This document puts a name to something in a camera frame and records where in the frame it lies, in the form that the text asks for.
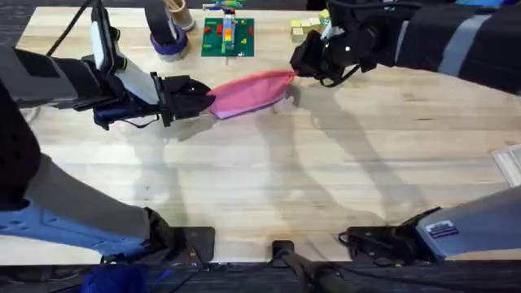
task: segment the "wooden tabletop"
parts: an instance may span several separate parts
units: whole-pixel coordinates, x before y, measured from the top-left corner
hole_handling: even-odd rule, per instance
[[[39,7],[19,48],[45,53],[76,10]],[[238,11],[255,18],[255,57],[225,65],[223,58],[200,57],[204,17],[220,13],[192,11],[199,27],[189,33],[190,53],[165,63],[151,48],[143,9],[109,12],[122,32],[121,50],[141,69],[189,74],[211,87],[290,68],[289,21],[315,15]],[[89,15],[55,56],[90,54]],[[170,225],[215,227],[215,261],[268,260],[275,239],[294,241],[312,260],[348,260],[335,239],[349,226],[399,224],[507,187],[490,152],[521,143],[521,111],[512,95],[383,67],[334,89],[313,79],[293,85],[292,97],[275,107],[225,121],[203,116],[167,129],[119,123],[106,132],[89,112],[46,108],[33,129],[42,151],[74,177],[154,208]],[[18,238],[3,237],[0,250],[13,251],[0,254],[0,264],[99,261],[92,251]]]

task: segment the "pink cloth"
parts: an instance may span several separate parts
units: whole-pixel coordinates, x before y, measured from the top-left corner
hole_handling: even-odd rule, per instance
[[[225,119],[267,107],[286,97],[295,75],[290,70],[270,70],[219,85],[208,93],[216,96],[209,110]]]

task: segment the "blue tape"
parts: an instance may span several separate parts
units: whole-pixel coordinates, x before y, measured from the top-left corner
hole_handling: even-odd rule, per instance
[[[152,43],[152,46],[157,53],[161,55],[175,55],[179,54],[181,51],[183,51],[183,49],[185,49],[186,45],[188,44],[188,36],[182,30],[182,28],[178,27],[177,25],[174,28],[177,35],[179,36],[177,44],[174,45],[162,46],[155,42],[154,37],[150,35],[150,42]]]

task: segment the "wooden block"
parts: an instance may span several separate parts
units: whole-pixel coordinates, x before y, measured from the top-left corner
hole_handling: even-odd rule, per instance
[[[300,20],[291,20],[291,27],[292,28],[299,28],[300,27]]]
[[[304,34],[307,34],[311,30],[311,22],[309,20],[301,20],[300,27],[304,30]]]
[[[318,12],[318,19],[320,20],[322,29],[326,28],[326,26],[330,22],[329,11],[327,9],[324,9],[323,11]]]
[[[317,32],[322,31],[322,25],[317,17],[310,18],[309,23],[311,24],[311,29],[314,29]]]
[[[324,9],[323,11],[318,12],[318,18],[320,20],[328,20],[330,18],[329,11]]]
[[[293,42],[303,42],[304,41],[304,30],[302,28],[292,28],[291,29],[291,40]]]
[[[521,145],[495,150],[492,155],[509,186],[516,187],[521,184]]]

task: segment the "black floor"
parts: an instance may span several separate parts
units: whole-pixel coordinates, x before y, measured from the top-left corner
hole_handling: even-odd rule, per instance
[[[104,0],[108,7],[143,7],[150,0]],[[24,26],[28,23],[35,6],[71,6],[81,5],[83,0],[0,0],[0,46],[14,46]],[[188,0],[190,7],[200,7],[204,0]],[[247,0],[247,9],[303,10],[305,0]],[[518,261],[475,261],[448,262],[443,266],[423,266],[415,268],[381,269],[365,265],[346,264],[365,272],[387,276],[422,278],[436,282],[460,283],[473,287],[501,287],[510,291],[521,291],[521,262]],[[232,269],[218,269],[210,273],[200,273],[188,282],[179,292],[299,292],[299,283],[288,269],[264,269],[255,273],[238,272],[244,266]],[[27,268],[0,268],[0,285],[3,272],[25,271]],[[163,268],[152,268],[150,279],[158,276]],[[170,292],[182,279],[193,270],[176,269],[172,277],[166,279],[154,292]],[[450,292],[430,286],[406,285],[397,282],[374,280],[347,274],[346,278],[358,285],[377,288],[381,292]],[[0,287],[1,292],[48,292],[52,288],[67,286],[79,282],[81,276],[66,282],[52,284],[33,284],[23,288],[21,285]]]
[[[351,269],[364,273],[373,273],[391,278],[415,278],[424,282],[449,283],[452,286],[479,288],[467,292],[520,292],[521,263],[517,261],[459,261],[446,262],[441,266],[423,265],[409,268],[375,268],[367,265],[344,264]],[[183,280],[197,269],[175,268],[167,278],[152,286],[154,280],[164,271],[165,267],[152,267],[148,273],[149,291],[151,293],[172,293]],[[69,275],[71,268],[61,267],[57,275],[50,274],[50,267],[0,267],[0,291],[4,293],[47,293],[81,283],[83,276],[66,278],[62,282],[35,283],[47,278],[62,278]],[[16,280],[32,280],[33,284],[7,284],[7,276],[15,276]],[[461,292],[445,290],[434,286],[404,284],[368,277],[360,277],[353,273],[345,273],[344,279],[356,288],[364,287],[374,292],[426,292],[450,293]],[[78,287],[61,290],[60,293],[76,293]],[[301,293],[300,283],[289,269],[252,269],[252,265],[214,265],[210,272],[201,272],[184,286],[178,288],[178,293]]]

